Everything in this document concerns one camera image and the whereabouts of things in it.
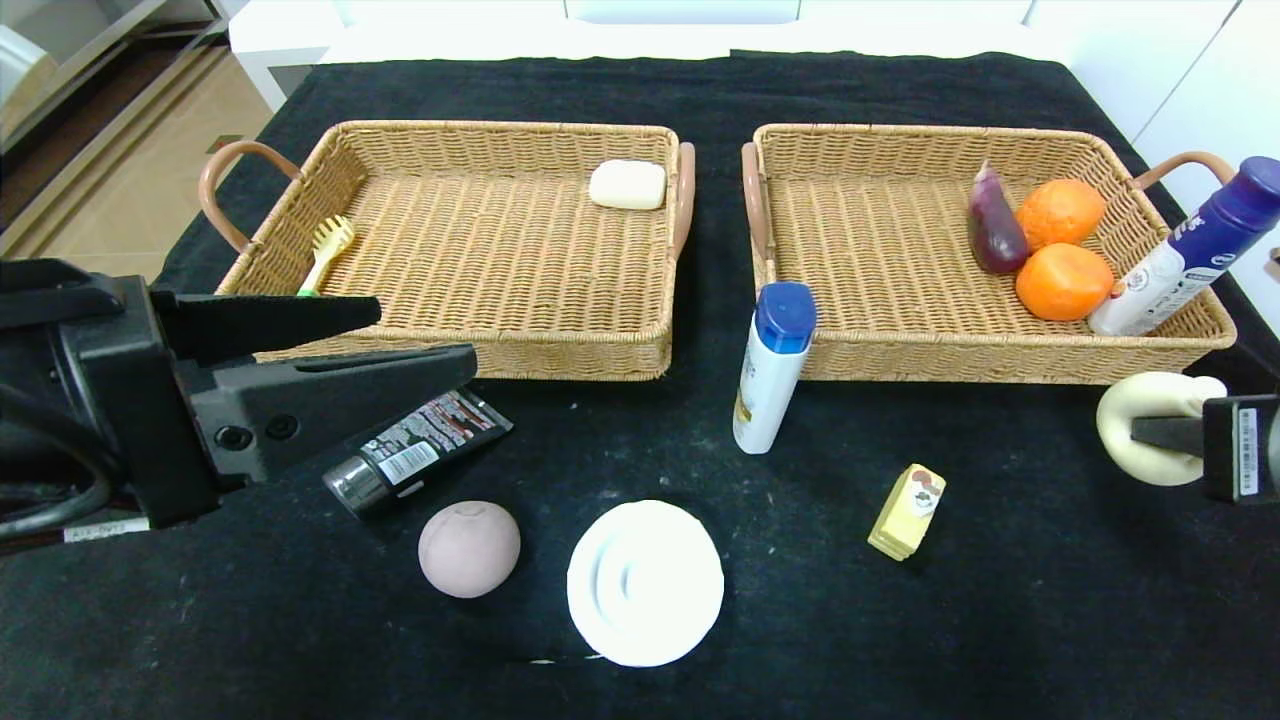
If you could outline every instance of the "wicker basket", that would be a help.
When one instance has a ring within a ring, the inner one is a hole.
[[[1085,247],[1117,273],[1169,228],[1101,140],[1065,131],[771,124],[742,147],[756,291],[809,284],[818,331],[804,375],[819,380],[1107,384],[1181,370],[1235,342],[1206,290],[1148,337],[1050,323],[969,250],[973,177],[989,159],[1015,201],[1059,177],[1107,200]]]
[[[243,152],[294,178],[252,241],[212,197]],[[591,170],[614,158],[666,168],[662,209],[590,202]],[[256,142],[223,149],[201,178],[201,200],[241,251],[219,293],[293,295],[320,220],[344,214],[356,225],[355,245],[319,290],[378,296],[381,320],[265,357],[468,342],[488,378],[645,380],[671,364],[694,149],[667,128],[347,122],[301,170]]]

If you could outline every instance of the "spray can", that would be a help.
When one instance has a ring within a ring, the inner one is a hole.
[[[1280,161],[1253,156],[1124,277],[1120,297],[1089,315],[1105,336],[1156,329],[1280,220]]]
[[[817,325],[809,286],[782,282],[760,290],[733,404],[733,439],[742,452],[773,447]]]

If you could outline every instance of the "white plate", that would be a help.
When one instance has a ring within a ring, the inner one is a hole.
[[[719,616],[724,574],[710,536],[657,500],[618,505],[577,541],[568,612],[586,644],[630,667],[680,660]]]

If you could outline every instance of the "barcode label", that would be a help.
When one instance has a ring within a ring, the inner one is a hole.
[[[151,521],[146,518],[129,518],[128,520],[113,520],[109,523],[96,523],[93,525],[78,525],[63,529],[63,542],[86,542],[123,536],[125,533],[141,533],[151,529]]]
[[[1235,414],[1235,477],[1240,495],[1258,495],[1258,409],[1242,407]]]
[[[440,456],[425,442],[413,443],[378,464],[387,479],[398,486],[410,475],[439,460]]]

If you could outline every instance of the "basket handle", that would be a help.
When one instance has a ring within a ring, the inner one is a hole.
[[[1147,190],[1160,182],[1160,178],[1167,176],[1170,170],[1180,168],[1187,163],[1199,163],[1201,165],[1204,165],[1213,173],[1217,182],[1222,184],[1231,182],[1231,178],[1235,177],[1235,168],[1233,168],[1226,160],[1213,155],[1212,152],[1193,150],[1190,152],[1179,152],[1178,155],[1174,155],[1146,173],[1133,178],[1130,182],[1138,190]]]
[[[227,172],[227,167],[246,152],[266,158],[276,169],[288,176],[291,181],[298,179],[302,174],[298,167],[288,161],[284,155],[256,140],[229,142],[219,149],[218,152],[214,152],[214,156],[205,163],[205,169],[201,170],[200,179],[196,182],[196,191],[200,193],[200,208],[205,211],[205,217],[209,218],[214,228],[218,229],[218,233],[236,249],[236,252],[244,252],[244,249],[248,247],[248,238],[227,219],[223,209],[218,206],[218,197],[214,195],[214,191],[218,188],[218,181]]]
[[[755,143],[742,145],[742,197],[746,200],[746,225],[751,232],[751,249],[760,260],[768,261],[773,246],[773,228],[769,225],[764,205],[764,183],[760,178],[760,160]]]
[[[671,240],[671,259],[678,260],[694,224],[694,176],[696,174],[692,142],[680,143],[680,179],[676,182],[676,227]]]

